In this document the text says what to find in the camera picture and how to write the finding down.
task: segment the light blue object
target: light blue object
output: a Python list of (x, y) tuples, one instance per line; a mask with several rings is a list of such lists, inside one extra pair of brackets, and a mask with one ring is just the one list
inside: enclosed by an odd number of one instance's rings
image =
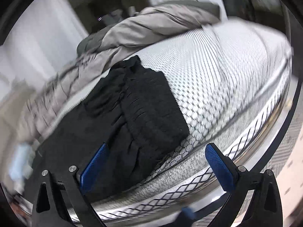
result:
[(85, 194), (91, 190), (98, 174), (101, 173), (108, 156), (109, 147), (104, 143), (81, 174), (80, 189), (82, 193)]
[(9, 176), (13, 181), (23, 179), (23, 170), (28, 164), (28, 159), (32, 153), (32, 148), (27, 143), (17, 145), (13, 160), (9, 167)]
[(232, 192), (235, 189), (233, 176), (210, 144), (207, 144), (205, 147), (205, 157), (216, 175), (222, 189), (226, 192)]

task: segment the black garment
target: black garment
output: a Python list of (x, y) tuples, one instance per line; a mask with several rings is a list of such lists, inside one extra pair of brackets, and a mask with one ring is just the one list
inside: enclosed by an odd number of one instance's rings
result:
[(138, 56), (121, 61), (40, 146), (25, 197), (34, 196), (30, 191), (44, 169), (84, 170), (106, 143), (109, 157), (86, 194), (90, 201), (104, 199), (146, 178), (188, 133), (164, 74), (143, 68)]

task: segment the folded black clothing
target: folded black clothing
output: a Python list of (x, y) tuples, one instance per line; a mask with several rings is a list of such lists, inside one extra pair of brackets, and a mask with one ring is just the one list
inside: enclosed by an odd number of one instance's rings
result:
[(44, 169), (84, 171), (106, 144), (106, 162), (85, 193), (90, 202), (104, 199), (148, 177), (188, 134), (164, 74), (141, 66), (138, 56), (120, 61), (39, 147), (24, 196), (33, 200)]

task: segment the honeycomb pattern fabric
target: honeycomb pattern fabric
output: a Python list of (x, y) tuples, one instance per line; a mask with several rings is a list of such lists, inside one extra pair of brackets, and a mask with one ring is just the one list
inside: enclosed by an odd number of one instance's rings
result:
[(164, 73), (190, 131), (148, 181), (254, 102), (284, 69), (291, 47), (274, 29), (234, 19), (188, 31), (136, 54), (143, 67)]

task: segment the ribbed fabric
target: ribbed fabric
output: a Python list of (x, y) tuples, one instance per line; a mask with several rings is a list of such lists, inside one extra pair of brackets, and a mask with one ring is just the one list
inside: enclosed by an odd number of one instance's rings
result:
[(144, 180), (188, 134), (164, 74), (134, 56), (115, 64), (41, 145), (25, 196), (42, 170), (56, 174), (76, 165), (83, 171), (106, 143), (108, 159), (86, 194), (101, 200)]

